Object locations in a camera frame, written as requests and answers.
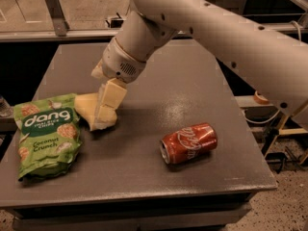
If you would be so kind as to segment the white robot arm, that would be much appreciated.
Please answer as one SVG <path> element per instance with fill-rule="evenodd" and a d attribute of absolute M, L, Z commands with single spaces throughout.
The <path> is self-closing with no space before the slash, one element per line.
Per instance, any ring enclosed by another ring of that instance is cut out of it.
<path fill-rule="evenodd" d="M 283 114 L 308 127 L 308 45 L 205 0 L 130 0 L 132 11 L 92 71 L 135 81 L 155 50 L 182 31 Z"/>

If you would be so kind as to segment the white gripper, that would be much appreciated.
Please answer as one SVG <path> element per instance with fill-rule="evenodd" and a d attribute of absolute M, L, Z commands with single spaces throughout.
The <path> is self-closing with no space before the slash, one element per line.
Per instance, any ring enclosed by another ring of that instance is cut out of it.
<path fill-rule="evenodd" d="M 115 38 L 110 41 L 103 52 L 102 60 L 91 72 L 91 76 L 96 79 L 110 78 L 98 92 L 94 112 L 94 126 L 97 129 L 103 130 L 116 124 L 116 109 L 127 93 L 125 83 L 134 82 L 144 69 L 145 63 L 126 53 Z"/>

